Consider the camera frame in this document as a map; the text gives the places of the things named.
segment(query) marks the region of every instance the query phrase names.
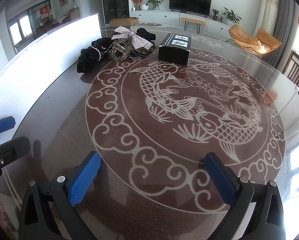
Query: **cardboard box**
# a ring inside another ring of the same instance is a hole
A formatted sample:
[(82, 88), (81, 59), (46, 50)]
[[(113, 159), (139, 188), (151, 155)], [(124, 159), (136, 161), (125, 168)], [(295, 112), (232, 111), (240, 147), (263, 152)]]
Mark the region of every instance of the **cardboard box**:
[(192, 38), (169, 33), (159, 46), (159, 60), (188, 65)]
[(113, 19), (109, 22), (109, 25), (112, 26), (134, 26), (138, 24), (138, 18), (136, 17), (129, 17), (129, 18), (120, 18), (120, 19)]

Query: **television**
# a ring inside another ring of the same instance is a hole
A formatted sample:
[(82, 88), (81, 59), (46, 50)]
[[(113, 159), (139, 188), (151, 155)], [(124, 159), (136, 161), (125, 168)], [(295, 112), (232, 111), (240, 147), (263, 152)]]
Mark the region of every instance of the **television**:
[(181, 10), (209, 15), (212, 0), (170, 0), (171, 10)]

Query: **flower vase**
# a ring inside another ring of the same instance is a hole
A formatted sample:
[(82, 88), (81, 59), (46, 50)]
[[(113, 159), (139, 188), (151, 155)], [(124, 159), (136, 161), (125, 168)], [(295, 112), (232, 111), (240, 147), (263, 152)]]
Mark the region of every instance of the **flower vase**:
[(142, 10), (142, 11), (147, 11), (148, 10), (148, 5), (146, 5), (146, 4), (142, 4), (141, 6), (140, 6), (140, 9)]

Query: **black gift box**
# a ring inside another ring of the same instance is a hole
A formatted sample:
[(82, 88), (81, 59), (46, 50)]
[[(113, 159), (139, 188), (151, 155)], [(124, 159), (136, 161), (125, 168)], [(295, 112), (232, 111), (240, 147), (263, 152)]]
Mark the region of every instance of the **black gift box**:
[(159, 47), (159, 60), (187, 65), (191, 53), (191, 37), (169, 33)]

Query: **gray curtain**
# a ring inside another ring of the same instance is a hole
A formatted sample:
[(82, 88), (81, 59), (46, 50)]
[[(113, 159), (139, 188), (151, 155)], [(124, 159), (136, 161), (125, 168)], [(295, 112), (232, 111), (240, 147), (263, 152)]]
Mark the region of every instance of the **gray curtain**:
[(287, 48), (287, 41), (295, 38), (295, 33), (292, 31), (292, 23), (294, 14), (298, 14), (298, 11), (294, 10), (294, 4), (294, 0), (280, 0), (273, 36), (281, 41), (282, 45), (263, 58), (265, 62), (274, 68), (278, 67), (285, 50), (290, 50), (290, 48)]

